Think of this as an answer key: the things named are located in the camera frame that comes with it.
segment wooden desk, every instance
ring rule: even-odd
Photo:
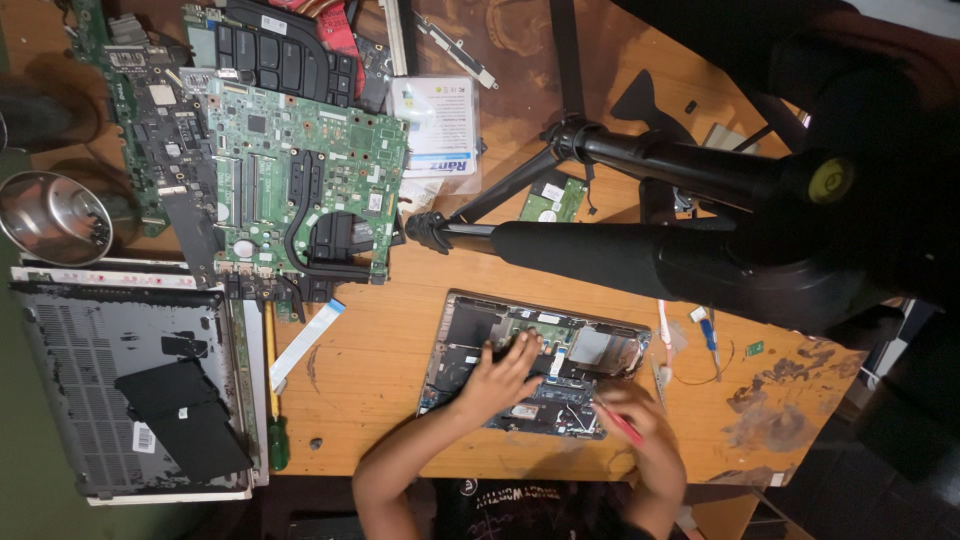
[[[160,31],[182,36],[177,3],[121,4],[127,11],[148,14]],[[366,5],[359,20],[361,32],[382,39],[382,16],[374,2]],[[591,118],[622,133],[644,131],[642,123],[618,121],[606,111],[645,68],[653,75],[658,106],[675,115],[697,140],[703,140],[715,122],[742,135],[764,125],[724,73],[676,42],[612,4],[580,2],[577,8]],[[480,92],[481,126],[490,148],[483,157],[483,184],[493,184],[541,148],[537,133],[560,104],[547,2],[422,0],[418,10],[452,37],[462,37],[466,50],[497,78],[498,90]],[[2,0],[0,18],[15,73],[38,73],[39,66],[56,68],[61,78],[83,91],[104,95],[95,72],[63,56],[69,44],[53,3]],[[462,73],[433,43],[421,43],[420,53],[421,63],[432,72]],[[698,107],[687,115],[684,108],[690,100]],[[89,147],[105,160],[122,162],[109,130]],[[775,136],[761,141],[760,154],[785,153]],[[43,168],[64,158],[87,156],[83,147],[74,147],[34,156],[34,164]],[[564,170],[582,174],[570,163]],[[436,208],[449,213],[468,199],[443,197]],[[592,200],[600,211],[589,216],[584,206],[579,219],[637,220],[636,181],[602,166],[597,168]],[[521,203],[522,196],[515,197],[486,221],[516,218]],[[171,229],[133,247],[176,249],[176,239]],[[347,310],[288,378],[281,402],[289,419],[291,460],[284,474],[350,475],[374,442],[414,412],[444,296],[452,287],[651,328],[658,324],[656,302],[650,298],[517,268],[468,251],[454,250],[444,257],[412,242],[396,247],[386,285],[338,287],[337,299]],[[317,308],[311,305],[308,310],[312,314]],[[704,339],[687,317],[694,308],[680,303],[667,308],[669,318],[680,321],[689,339],[675,369],[678,378],[688,382],[709,380],[714,374]],[[863,355],[724,313],[717,314],[716,327],[722,364],[727,366],[723,382],[686,385],[675,380],[667,388],[669,418],[689,479],[767,484],[775,474],[783,474],[778,479],[788,481],[851,384]],[[279,325],[279,349],[299,330],[299,324]],[[764,353],[746,357],[746,346],[761,340]],[[651,353],[662,354],[660,347],[655,344]],[[648,367],[636,380],[653,386]],[[311,451],[308,442],[315,437],[324,444]],[[624,446],[613,440],[585,442],[478,430],[440,454],[423,474],[618,479],[632,465]]]

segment stainless steel bowl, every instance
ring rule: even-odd
[[[0,184],[0,228],[20,249],[84,266],[130,242],[140,222],[126,194],[83,171],[26,171]]]

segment tripod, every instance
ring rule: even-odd
[[[724,69],[793,154],[698,147],[655,107],[644,108],[651,130],[640,136],[588,120],[572,0],[550,0],[562,120],[541,134],[542,151],[448,218],[411,216],[408,235],[440,253],[489,253],[859,350],[900,327],[885,301],[933,304],[942,313],[880,384],[860,432],[909,478],[960,503],[960,362],[951,361],[960,228],[931,211],[960,203],[960,42],[837,0],[617,3]],[[808,111],[809,129],[777,98]],[[566,160],[588,181],[597,163],[636,178],[640,222],[476,224]],[[674,187],[720,217],[677,220]],[[944,361],[934,369],[932,357]],[[935,391],[917,378],[936,378]]]

